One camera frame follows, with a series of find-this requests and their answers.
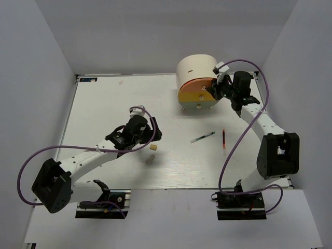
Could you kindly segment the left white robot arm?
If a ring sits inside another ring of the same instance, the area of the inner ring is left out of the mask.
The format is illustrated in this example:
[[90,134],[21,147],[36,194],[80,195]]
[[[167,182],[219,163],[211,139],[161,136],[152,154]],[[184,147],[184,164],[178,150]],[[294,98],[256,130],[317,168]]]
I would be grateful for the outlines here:
[[32,185],[32,192],[49,213],[59,212],[73,202],[82,203],[85,208],[111,206],[114,201],[105,183],[99,179],[87,182],[79,179],[97,167],[133,152],[136,145],[159,141],[161,137],[155,117],[146,119],[134,115],[92,150],[60,161],[46,160]]

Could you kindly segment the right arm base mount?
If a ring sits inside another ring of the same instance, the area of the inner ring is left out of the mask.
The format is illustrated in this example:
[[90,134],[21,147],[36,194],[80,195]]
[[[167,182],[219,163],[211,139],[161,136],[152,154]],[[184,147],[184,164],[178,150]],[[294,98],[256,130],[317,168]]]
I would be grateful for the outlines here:
[[266,220],[265,203],[262,193],[228,196],[220,191],[211,195],[216,202],[218,220]]

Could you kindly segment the round wooden drawer cabinet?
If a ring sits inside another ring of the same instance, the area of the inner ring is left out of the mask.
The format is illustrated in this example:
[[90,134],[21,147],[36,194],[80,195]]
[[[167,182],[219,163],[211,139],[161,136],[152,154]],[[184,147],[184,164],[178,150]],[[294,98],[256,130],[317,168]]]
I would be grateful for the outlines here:
[[183,58],[176,67],[177,99],[182,109],[207,109],[218,103],[207,88],[216,78],[213,56],[194,54]]

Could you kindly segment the small cork eraser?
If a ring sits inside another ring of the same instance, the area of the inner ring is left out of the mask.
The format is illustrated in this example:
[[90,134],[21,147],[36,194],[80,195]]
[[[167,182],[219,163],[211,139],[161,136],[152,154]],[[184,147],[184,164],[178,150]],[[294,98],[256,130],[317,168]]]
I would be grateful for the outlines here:
[[157,148],[158,148],[158,146],[157,146],[157,145],[154,145],[154,144],[151,144],[151,145],[150,145],[150,149],[151,149],[151,150],[154,150],[154,151],[156,151],[156,150],[157,150]]

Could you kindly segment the beige eraser block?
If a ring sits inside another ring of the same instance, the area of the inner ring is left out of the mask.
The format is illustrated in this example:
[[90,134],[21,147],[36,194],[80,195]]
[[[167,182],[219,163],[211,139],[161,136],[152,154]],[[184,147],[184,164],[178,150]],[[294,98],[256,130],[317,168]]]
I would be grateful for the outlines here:
[[155,155],[151,154],[146,160],[145,163],[147,165],[151,164],[153,162],[153,160],[155,159]]

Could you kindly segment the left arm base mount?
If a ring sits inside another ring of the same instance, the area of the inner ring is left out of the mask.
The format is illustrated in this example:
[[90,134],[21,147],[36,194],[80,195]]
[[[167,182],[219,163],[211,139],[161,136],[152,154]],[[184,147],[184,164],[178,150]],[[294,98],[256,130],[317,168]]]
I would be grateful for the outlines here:
[[100,180],[72,186],[71,203],[77,203],[76,218],[124,219],[131,199],[130,190],[110,189]]

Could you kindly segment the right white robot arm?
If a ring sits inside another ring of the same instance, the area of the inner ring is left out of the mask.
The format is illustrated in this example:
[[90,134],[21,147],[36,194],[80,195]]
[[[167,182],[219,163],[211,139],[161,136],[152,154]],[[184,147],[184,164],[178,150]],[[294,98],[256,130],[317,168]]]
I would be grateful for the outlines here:
[[253,130],[260,140],[256,168],[234,188],[235,203],[241,207],[253,201],[253,193],[299,171],[298,134],[286,132],[264,112],[261,102],[251,94],[250,84],[250,73],[238,71],[233,77],[226,74],[213,79],[207,89],[216,100],[230,100],[232,109],[248,123],[247,130]]

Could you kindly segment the white green pen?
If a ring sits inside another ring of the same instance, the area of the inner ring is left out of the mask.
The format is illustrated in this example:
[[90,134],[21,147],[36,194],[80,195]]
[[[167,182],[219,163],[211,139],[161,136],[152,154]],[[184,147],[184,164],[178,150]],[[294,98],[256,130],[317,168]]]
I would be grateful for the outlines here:
[[200,141],[200,140],[202,140],[202,139],[205,139],[205,138],[207,138],[207,137],[209,137],[209,136],[212,136],[212,135],[214,135],[214,134],[215,134],[215,131],[210,132],[210,133],[207,133],[207,134],[202,135],[202,136],[200,136],[200,137],[197,137],[197,138],[195,138],[195,139],[192,139],[192,140],[190,140],[190,142],[191,142],[191,143],[195,143],[195,142],[197,142],[197,141]]

